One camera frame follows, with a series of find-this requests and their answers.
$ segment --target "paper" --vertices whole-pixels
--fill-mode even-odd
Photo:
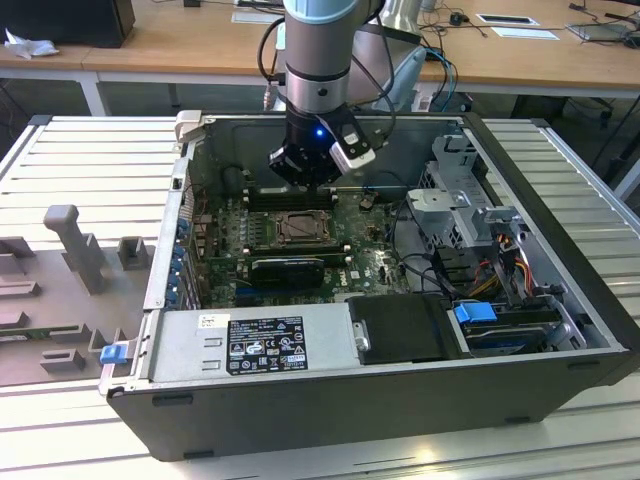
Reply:
[[[509,28],[509,27],[491,27],[501,37],[511,38],[535,38],[538,40],[560,40],[549,30],[536,30],[533,28]]]
[[[26,38],[16,37],[9,30],[5,29],[7,40],[4,42],[5,48],[18,57],[31,60],[31,57],[40,57],[43,55],[55,55],[59,53],[53,42],[49,40],[27,40]]]

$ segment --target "desk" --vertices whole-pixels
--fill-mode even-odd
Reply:
[[[462,8],[478,26],[488,24],[476,13],[532,17],[540,23],[532,28],[563,28],[568,23],[592,21],[588,15],[570,10],[567,0],[447,0],[447,5]],[[604,17],[607,12],[630,15],[640,9],[595,0],[589,1],[588,7],[602,22],[609,21]],[[420,23],[448,24],[450,13],[440,9],[423,15]],[[447,58],[458,68],[459,91],[617,98],[635,98],[640,93],[638,51],[622,45],[582,43],[568,30],[553,31],[560,40],[501,38],[491,29],[483,31],[488,38],[475,28],[451,27],[443,37]],[[438,46],[435,34],[425,37]],[[441,74],[439,65],[425,67],[420,76],[422,91],[430,94],[433,82],[441,82]]]
[[[206,4],[185,9],[178,0],[133,0],[136,24],[120,49],[60,48],[55,57],[31,61],[0,54],[0,77],[75,80],[93,115],[108,114],[101,82],[264,85],[256,49],[264,25],[232,23],[232,6]],[[568,9],[567,0],[449,0],[472,21],[475,13],[527,15],[542,27],[587,23],[590,17]],[[589,8],[629,14],[633,7],[590,0]],[[440,21],[448,22],[448,11]],[[431,21],[437,14],[431,15]],[[451,28],[444,37],[447,56],[460,74],[458,90],[557,96],[633,98],[640,93],[640,53],[620,45],[580,44],[568,31],[560,41],[500,38],[486,29],[484,39],[472,28]],[[437,38],[427,38],[437,44]],[[442,81],[439,65],[425,65],[419,92],[426,98]]]

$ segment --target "yellow wire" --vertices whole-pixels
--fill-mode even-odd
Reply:
[[[478,288],[476,288],[474,291],[472,291],[469,294],[469,296],[470,297],[474,297],[474,296],[484,292],[485,290],[491,288],[492,284],[495,284],[497,280],[498,280],[498,276],[497,275],[493,275],[489,280],[487,280],[485,283],[483,283]]]

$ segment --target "black plastic cover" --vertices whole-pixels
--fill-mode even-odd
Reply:
[[[347,300],[352,323],[365,325],[370,349],[363,365],[460,358],[444,297],[403,294]]]

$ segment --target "power supply label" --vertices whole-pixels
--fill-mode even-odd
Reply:
[[[227,338],[231,375],[309,368],[302,317],[232,320]]]

